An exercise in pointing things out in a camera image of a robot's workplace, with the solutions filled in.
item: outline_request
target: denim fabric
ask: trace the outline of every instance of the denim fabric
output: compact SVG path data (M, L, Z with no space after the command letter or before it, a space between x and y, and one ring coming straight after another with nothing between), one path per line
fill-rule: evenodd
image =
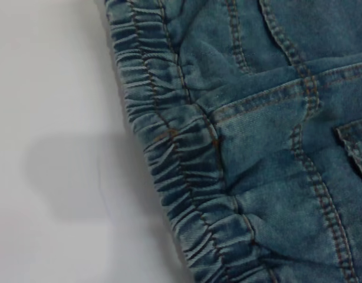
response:
M196 282L362 282L362 0L106 0Z

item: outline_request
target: light blue jeans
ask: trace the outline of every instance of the light blue jeans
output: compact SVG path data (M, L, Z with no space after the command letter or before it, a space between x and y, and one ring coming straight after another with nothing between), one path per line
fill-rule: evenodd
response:
M196 282L362 282L362 0L106 0Z

